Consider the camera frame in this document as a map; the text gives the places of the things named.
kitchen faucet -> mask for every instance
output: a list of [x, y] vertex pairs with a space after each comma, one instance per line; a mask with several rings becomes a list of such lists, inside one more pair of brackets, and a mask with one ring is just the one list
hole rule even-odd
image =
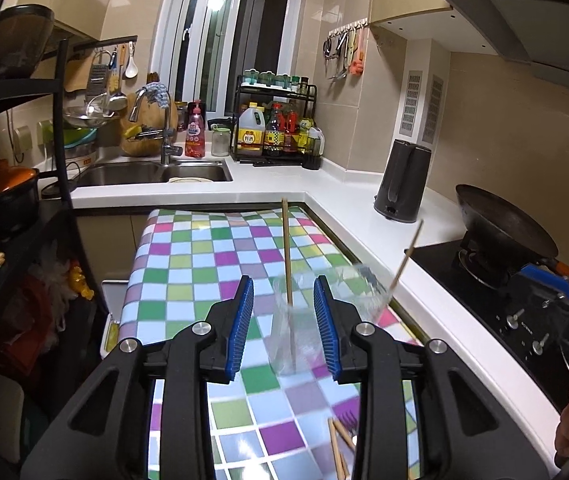
[[[140, 104], [142, 102], [143, 97], [147, 94], [148, 89], [146, 86], [140, 88], [137, 92], [135, 92], [136, 98], [135, 103], [133, 104], [133, 108], [131, 113], [129, 114], [129, 120], [132, 123], [138, 121], [138, 114], [140, 112]], [[133, 139], [140, 140], [140, 139], [162, 139], [162, 147], [160, 149], [160, 163], [163, 166], [168, 166], [171, 162], [172, 156], [180, 156], [183, 153], [183, 149], [181, 146], [172, 146], [169, 142], [169, 139], [173, 136], [175, 130], [170, 127], [171, 121], [171, 96], [169, 95], [168, 91], [165, 90], [168, 100], [168, 107], [165, 108], [165, 123], [164, 127], [161, 130], [145, 130], [142, 133], [139, 133], [136, 136], [133, 136]]]

stove knob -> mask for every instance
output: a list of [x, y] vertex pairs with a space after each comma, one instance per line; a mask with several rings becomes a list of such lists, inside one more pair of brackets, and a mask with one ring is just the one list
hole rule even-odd
[[518, 323], [518, 319], [522, 317], [522, 314], [524, 314], [524, 309], [518, 310], [512, 316], [506, 316], [506, 323], [510, 329], [515, 330], [517, 327], [519, 327], [520, 324]]
[[534, 341], [533, 351], [537, 355], [542, 355], [542, 353], [544, 352], [544, 345], [547, 343], [548, 340], [549, 340], [549, 334], [545, 334], [544, 338], [542, 338], [542, 341]]

white spoon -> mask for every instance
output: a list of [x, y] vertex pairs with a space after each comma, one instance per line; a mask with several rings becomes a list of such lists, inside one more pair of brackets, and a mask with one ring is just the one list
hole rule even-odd
[[133, 41], [129, 42], [129, 63], [127, 63], [126, 70], [124, 71], [124, 76], [127, 79], [133, 79], [138, 75], [138, 66], [135, 64], [133, 59], [133, 54], [135, 53], [135, 45]]

checkered tablecloth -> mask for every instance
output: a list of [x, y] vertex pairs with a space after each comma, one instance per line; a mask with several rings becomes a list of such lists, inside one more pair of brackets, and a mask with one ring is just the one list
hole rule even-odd
[[[298, 207], [289, 210], [293, 272], [349, 265], [344, 254]], [[359, 415], [357, 385], [338, 385], [325, 366], [276, 376], [268, 339], [276, 306], [273, 282], [284, 273], [282, 210], [149, 215], [126, 293], [120, 338], [144, 344], [172, 338], [213, 303], [232, 298], [243, 274], [254, 280], [254, 311], [240, 373], [209, 384], [210, 426], [218, 480], [335, 478], [327, 418]], [[414, 342], [386, 311], [379, 326]], [[157, 381], [149, 435], [149, 478], [157, 479], [164, 382]], [[408, 477], [419, 477], [419, 446], [411, 384], [405, 383]], [[353, 465], [353, 455], [343, 446]]]

double sink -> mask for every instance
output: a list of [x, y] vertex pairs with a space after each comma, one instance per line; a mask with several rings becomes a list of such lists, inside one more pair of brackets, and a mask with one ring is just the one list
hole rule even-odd
[[231, 173], [223, 160], [179, 160], [170, 166], [158, 162], [116, 162], [95, 164], [82, 172], [78, 187], [118, 186], [120, 184], [157, 184], [171, 178], [206, 178], [230, 182]]

